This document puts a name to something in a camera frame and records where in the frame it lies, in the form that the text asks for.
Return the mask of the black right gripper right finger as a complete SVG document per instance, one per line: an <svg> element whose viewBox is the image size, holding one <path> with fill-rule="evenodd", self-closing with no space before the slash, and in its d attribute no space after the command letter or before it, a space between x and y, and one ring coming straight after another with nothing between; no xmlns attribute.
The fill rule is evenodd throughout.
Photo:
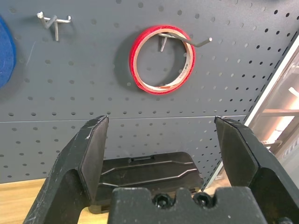
<svg viewBox="0 0 299 224"><path fill-rule="evenodd" d="M215 117L221 157L232 186L250 188L270 224L299 222L299 189L270 152L238 121Z"/></svg>

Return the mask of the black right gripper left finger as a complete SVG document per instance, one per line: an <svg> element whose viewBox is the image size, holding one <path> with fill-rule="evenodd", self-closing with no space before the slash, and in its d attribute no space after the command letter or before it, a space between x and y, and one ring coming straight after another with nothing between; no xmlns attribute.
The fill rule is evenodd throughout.
<svg viewBox="0 0 299 224"><path fill-rule="evenodd" d="M25 224L76 224L95 201L104 160L108 116L87 121L59 153Z"/></svg>

